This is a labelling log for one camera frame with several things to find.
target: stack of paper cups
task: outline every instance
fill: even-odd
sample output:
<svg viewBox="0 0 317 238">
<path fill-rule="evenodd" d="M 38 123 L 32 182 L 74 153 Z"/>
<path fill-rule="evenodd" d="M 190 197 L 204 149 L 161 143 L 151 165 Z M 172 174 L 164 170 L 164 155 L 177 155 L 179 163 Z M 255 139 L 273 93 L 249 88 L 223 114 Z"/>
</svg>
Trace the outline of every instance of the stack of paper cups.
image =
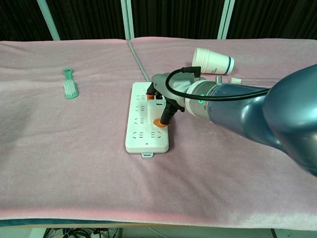
<svg viewBox="0 0 317 238">
<path fill-rule="evenodd" d="M 192 66 L 200 66 L 201 73 L 230 74 L 234 59 L 208 49 L 196 48 Z"/>
</svg>

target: pink tablecloth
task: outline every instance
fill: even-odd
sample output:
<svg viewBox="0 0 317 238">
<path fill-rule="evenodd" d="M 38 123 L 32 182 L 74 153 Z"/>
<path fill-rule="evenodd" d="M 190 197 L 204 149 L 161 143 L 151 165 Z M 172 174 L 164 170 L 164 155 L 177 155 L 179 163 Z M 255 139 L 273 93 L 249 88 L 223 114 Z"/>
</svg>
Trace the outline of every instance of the pink tablecloth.
<svg viewBox="0 0 317 238">
<path fill-rule="evenodd" d="M 189 65 L 195 47 L 233 56 L 236 77 L 281 78 L 317 63 L 311 40 L 132 43 L 149 76 Z M 168 153 L 126 153 L 130 91 L 144 77 L 125 41 L 1 42 L 0 55 L 0 219 L 317 230 L 317 178 L 187 112 L 169 128 Z M 67 66 L 73 100 L 63 96 Z"/>
</svg>

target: white cable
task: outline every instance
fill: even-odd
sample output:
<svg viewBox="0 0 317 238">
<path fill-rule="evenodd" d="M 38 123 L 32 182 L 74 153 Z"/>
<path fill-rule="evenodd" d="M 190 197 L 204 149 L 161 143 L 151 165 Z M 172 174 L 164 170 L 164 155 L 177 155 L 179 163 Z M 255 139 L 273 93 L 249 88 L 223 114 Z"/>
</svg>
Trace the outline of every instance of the white cable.
<svg viewBox="0 0 317 238">
<path fill-rule="evenodd" d="M 142 66 L 142 64 L 141 64 L 141 62 L 140 62 L 140 60 L 139 60 L 139 58 L 137 57 L 137 54 L 136 54 L 135 51 L 134 51 L 133 45 L 131 44 L 130 40 L 127 40 L 127 41 L 128 41 L 130 50 L 131 50 L 131 52 L 132 52 L 132 54 L 133 54 L 135 60 L 137 61 L 138 66 L 139 66 L 140 70 L 142 71 L 142 73 L 143 73 L 145 79 L 146 79 L 148 82 L 150 82 L 150 78 L 149 78 L 148 74 L 145 72 L 145 70 L 144 70 L 144 68 L 143 68 L 143 66 Z"/>
<path fill-rule="evenodd" d="M 154 229 L 151 228 L 151 227 L 148 227 L 148 229 L 151 230 L 152 232 L 154 232 L 155 234 L 159 235 L 160 237 L 169 238 L 169 237 L 167 237 L 167 236 L 164 236 L 162 233 L 157 232 L 156 230 L 154 230 Z"/>
</svg>

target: white power strip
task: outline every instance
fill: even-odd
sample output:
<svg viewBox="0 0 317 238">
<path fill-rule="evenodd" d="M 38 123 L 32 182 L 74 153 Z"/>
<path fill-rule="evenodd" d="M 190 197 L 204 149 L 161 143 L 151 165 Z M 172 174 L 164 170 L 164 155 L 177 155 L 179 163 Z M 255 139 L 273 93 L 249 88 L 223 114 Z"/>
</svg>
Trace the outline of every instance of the white power strip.
<svg viewBox="0 0 317 238">
<path fill-rule="evenodd" d="M 157 127 L 154 119 L 160 118 L 165 100 L 147 100 L 146 92 L 151 83 L 134 83 L 132 86 L 125 148 L 130 154 L 151 158 L 154 153 L 168 151 L 168 129 Z"/>
</svg>

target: cleaning brush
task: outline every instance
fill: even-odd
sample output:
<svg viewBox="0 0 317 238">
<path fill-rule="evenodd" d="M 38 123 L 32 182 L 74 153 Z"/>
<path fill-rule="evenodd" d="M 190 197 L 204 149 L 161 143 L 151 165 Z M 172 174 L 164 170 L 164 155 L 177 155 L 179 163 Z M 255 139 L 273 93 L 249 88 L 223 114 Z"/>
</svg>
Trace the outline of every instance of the cleaning brush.
<svg viewBox="0 0 317 238">
<path fill-rule="evenodd" d="M 72 68 L 65 68 L 63 70 L 63 73 L 65 75 L 65 82 L 64 82 L 64 92 L 65 92 L 65 98 L 72 99 L 76 98 L 78 96 L 78 90 L 77 85 L 72 79 L 73 69 Z"/>
</svg>

